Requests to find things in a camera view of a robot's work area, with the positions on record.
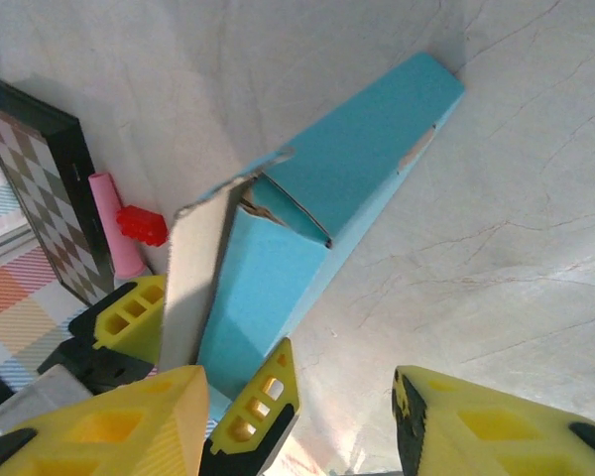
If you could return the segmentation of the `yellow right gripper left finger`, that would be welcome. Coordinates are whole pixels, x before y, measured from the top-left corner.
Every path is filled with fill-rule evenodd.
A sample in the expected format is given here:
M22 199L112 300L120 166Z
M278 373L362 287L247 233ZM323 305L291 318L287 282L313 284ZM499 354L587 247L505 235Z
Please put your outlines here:
M30 418L0 436L0 476L198 476L209 396L186 365Z

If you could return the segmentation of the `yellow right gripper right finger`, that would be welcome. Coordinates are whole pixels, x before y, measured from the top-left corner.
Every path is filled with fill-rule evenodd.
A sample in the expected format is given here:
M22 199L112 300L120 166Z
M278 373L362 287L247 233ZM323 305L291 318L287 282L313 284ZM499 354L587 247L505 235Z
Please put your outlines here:
M595 476L595 421L418 366L392 412L404 476Z

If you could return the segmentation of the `teal paper box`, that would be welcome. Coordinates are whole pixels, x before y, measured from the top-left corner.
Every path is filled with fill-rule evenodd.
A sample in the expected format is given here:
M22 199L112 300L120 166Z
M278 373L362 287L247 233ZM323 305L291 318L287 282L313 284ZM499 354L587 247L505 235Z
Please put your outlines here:
M312 308L464 92L416 54L178 211L158 367L201 366L211 419Z

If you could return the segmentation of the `pink cone tube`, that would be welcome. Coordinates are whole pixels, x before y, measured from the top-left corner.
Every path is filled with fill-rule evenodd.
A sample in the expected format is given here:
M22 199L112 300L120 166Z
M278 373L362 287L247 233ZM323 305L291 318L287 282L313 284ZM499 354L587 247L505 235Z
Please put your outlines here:
M108 244L114 278L120 282L145 275L148 267L137 245L122 234L117 223L121 201L112 175L96 173L90 175L88 181Z

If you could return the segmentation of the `red toy brick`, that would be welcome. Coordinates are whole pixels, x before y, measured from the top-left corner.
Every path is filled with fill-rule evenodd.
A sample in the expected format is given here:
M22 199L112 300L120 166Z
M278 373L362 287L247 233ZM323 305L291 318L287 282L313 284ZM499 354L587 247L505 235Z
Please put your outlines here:
M134 205L123 206L116 213L116 222L122 235L153 247L168 241L165 218L159 214Z

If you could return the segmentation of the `black folding chessboard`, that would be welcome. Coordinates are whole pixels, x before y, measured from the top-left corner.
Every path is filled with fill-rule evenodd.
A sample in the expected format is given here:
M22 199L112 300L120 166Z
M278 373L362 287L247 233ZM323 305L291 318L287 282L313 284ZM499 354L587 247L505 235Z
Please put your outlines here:
M0 80L0 167L60 283L87 304L112 292L79 120Z

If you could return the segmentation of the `aluminium side rail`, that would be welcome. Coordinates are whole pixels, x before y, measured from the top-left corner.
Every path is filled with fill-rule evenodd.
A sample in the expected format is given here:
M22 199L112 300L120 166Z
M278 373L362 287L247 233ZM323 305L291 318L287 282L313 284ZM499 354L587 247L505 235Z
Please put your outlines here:
M28 225L20 226L0 235L0 257L36 239L34 231Z

